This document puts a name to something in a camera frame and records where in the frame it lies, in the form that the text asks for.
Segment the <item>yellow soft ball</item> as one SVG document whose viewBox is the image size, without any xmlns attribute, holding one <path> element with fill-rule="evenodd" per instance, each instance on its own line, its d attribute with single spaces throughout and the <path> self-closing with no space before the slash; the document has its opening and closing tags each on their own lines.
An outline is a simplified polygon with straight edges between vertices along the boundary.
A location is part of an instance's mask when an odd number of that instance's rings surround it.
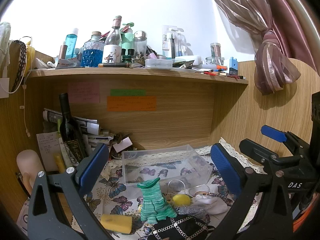
<svg viewBox="0 0 320 240">
<path fill-rule="evenodd" d="M 175 207 L 189 206 L 191 198 L 186 194 L 176 194 L 172 197 L 171 202 Z"/>
</svg>

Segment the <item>green knitted sock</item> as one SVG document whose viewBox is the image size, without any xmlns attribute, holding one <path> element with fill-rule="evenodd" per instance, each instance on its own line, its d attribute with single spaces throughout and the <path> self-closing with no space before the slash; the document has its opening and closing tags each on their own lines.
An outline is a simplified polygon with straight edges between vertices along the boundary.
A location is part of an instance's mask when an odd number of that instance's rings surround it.
<svg viewBox="0 0 320 240">
<path fill-rule="evenodd" d="M 143 195 L 140 220 L 149 224 L 177 217 L 173 207 L 163 197 L 159 181 L 160 178 L 155 178 L 137 184 Z"/>
</svg>

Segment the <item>white cloth with bangles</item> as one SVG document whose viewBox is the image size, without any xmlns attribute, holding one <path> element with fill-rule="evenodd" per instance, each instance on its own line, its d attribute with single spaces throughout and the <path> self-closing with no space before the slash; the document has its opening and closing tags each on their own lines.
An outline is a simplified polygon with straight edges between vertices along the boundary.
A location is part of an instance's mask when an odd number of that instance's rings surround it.
<svg viewBox="0 0 320 240">
<path fill-rule="evenodd" d="M 208 185 L 192 187 L 187 189 L 187 193 L 191 196 L 191 204 L 202 207 L 209 215 L 219 215 L 229 210 L 228 205 L 221 197 L 211 194 Z"/>
</svg>

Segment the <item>beige rounded plastic object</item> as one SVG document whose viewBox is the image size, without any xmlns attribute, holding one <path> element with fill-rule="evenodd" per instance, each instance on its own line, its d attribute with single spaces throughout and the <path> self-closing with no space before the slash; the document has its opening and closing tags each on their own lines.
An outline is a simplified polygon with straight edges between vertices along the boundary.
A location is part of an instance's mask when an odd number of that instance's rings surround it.
<svg viewBox="0 0 320 240">
<path fill-rule="evenodd" d="M 45 171 L 39 155 L 33 150 L 23 150 L 16 157 L 22 182 L 29 194 L 32 193 L 35 179 L 40 171 Z"/>
</svg>

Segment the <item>stack of papers and boxes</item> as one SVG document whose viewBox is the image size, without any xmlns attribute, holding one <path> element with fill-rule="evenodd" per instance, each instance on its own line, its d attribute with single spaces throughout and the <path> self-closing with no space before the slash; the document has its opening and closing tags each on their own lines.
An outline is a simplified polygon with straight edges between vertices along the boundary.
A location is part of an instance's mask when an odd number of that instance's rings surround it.
<svg viewBox="0 0 320 240">
<path fill-rule="evenodd" d="M 43 132 L 55 132 L 59 137 L 58 131 L 62 121 L 61 112 L 45 108 L 42 112 L 42 115 Z M 105 144 L 110 147 L 114 139 L 114 134 L 107 130 L 103 130 L 97 119 L 86 119 L 76 116 L 74 118 L 79 124 L 83 142 L 88 155 L 91 155 L 98 144 Z"/>
</svg>

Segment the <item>yellow sponge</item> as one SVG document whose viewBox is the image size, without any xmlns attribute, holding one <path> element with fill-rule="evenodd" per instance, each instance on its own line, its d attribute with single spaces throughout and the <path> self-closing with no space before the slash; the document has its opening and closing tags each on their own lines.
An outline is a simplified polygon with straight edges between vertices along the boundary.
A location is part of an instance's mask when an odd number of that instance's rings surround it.
<svg viewBox="0 0 320 240">
<path fill-rule="evenodd" d="M 130 234 L 132 230 L 132 217 L 125 215 L 103 214 L 100 222 L 106 230 Z"/>
</svg>

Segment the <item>blue stamp box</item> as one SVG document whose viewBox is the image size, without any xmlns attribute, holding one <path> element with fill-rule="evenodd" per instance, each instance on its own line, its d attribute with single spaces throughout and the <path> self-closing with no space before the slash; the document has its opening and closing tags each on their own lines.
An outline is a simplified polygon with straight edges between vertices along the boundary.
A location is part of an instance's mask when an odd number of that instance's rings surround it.
<svg viewBox="0 0 320 240">
<path fill-rule="evenodd" d="M 229 74 L 238 75 L 238 61 L 234 57 L 229 60 Z"/>
</svg>

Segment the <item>clear plastic storage box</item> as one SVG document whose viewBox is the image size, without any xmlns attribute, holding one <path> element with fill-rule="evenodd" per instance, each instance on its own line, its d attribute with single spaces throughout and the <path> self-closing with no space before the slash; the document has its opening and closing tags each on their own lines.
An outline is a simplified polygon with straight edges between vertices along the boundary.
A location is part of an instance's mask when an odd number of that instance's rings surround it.
<svg viewBox="0 0 320 240">
<path fill-rule="evenodd" d="M 192 187 L 207 183 L 213 170 L 190 145 L 123 152 L 122 165 L 127 186 L 159 178 L 162 185 L 178 179 Z"/>
</svg>

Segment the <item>dark wine bottle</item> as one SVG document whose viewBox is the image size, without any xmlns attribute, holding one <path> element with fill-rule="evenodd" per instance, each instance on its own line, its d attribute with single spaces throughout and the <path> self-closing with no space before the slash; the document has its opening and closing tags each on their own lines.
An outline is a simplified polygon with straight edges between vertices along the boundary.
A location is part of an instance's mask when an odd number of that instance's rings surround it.
<svg viewBox="0 0 320 240">
<path fill-rule="evenodd" d="M 59 100 L 62 113 L 62 122 L 60 125 L 61 137 L 63 142 L 67 144 L 76 161 L 80 163 L 88 156 L 81 129 L 77 120 L 71 114 L 68 94 L 60 94 Z"/>
</svg>

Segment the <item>pink sticky note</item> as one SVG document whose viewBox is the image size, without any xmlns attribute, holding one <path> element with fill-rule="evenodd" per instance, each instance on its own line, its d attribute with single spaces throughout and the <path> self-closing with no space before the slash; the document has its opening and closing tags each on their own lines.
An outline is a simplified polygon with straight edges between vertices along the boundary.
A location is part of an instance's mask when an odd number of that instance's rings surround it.
<svg viewBox="0 0 320 240">
<path fill-rule="evenodd" d="M 68 84 L 68 97 L 70 103 L 99 103 L 99 82 L 71 82 Z"/>
</svg>

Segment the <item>clear flat plastic case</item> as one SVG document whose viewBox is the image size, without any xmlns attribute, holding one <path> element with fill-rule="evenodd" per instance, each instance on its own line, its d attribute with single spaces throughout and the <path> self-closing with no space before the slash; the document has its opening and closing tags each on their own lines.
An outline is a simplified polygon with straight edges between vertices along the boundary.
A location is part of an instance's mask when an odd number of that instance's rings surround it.
<svg viewBox="0 0 320 240">
<path fill-rule="evenodd" d="M 172 60 L 166 59 L 146 59 L 145 61 L 146 68 L 152 69 L 171 69 L 172 64 Z"/>
</svg>

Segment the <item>wooden shelf board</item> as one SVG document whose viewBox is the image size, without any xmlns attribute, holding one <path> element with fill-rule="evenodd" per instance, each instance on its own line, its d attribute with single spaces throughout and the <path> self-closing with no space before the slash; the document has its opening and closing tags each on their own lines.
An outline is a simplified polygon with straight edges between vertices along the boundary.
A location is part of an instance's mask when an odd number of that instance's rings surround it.
<svg viewBox="0 0 320 240">
<path fill-rule="evenodd" d="M 69 68 L 69 69 L 36 69 L 31 71 L 30 78 L 101 78 L 101 79 L 146 79 L 178 80 L 181 82 L 234 83 L 248 85 L 247 80 L 226 76 L 186 72 L 185 70 L 165 70 L 148 68 Z"/>
</svg>

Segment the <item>blue liquid glass bottle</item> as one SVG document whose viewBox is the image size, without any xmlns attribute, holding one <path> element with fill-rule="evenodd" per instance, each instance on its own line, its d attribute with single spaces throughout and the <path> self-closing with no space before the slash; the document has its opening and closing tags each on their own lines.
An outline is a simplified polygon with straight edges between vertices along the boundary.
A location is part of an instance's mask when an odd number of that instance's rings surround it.
<svg viewBox="0 0 320 240">
<path fill-rule="evenodd" d="M 100 41 L 101 32 L 93 31 L 91 39 L 83 46 L 81 67 L 98 67 L 102 63 L 104 44 Z"/>
</svg>

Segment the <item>mint green pump bottle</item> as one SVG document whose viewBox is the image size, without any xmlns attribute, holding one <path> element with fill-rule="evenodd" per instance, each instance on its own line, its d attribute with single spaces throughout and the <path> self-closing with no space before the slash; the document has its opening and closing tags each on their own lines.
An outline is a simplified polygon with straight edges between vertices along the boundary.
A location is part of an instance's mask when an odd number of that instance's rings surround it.
<svg viewBox="0 0 320 240">
<path fill-rule="evenodd" d="M 133 39 L 134 39 L 134 33 L 132 30 L 132 27 L 134 26 L 133 22 L 129 22 L 127 24 L 123 24 L 123 28 L 121 28 L 121 42 L 122 42 L 122 48 L 126 49 L 125 55 L 128 54 L 128 49 L 133 49 Z"/>
</svg>

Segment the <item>tall blue toner bottle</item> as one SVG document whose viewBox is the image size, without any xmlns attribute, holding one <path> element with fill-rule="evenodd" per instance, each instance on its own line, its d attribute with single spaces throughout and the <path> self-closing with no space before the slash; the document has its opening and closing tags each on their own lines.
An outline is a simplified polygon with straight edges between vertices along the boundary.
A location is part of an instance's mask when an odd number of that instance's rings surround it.
<svg viewBox="0 0 320 240">
<path fill-rule="evenodd" d="M 74 55 L 75 45 L 78 38 L 78 28 L 74 28 L 66 35 L 65 45 L 67 46 L 65 59 L 70 59 Z"/>
</svg>

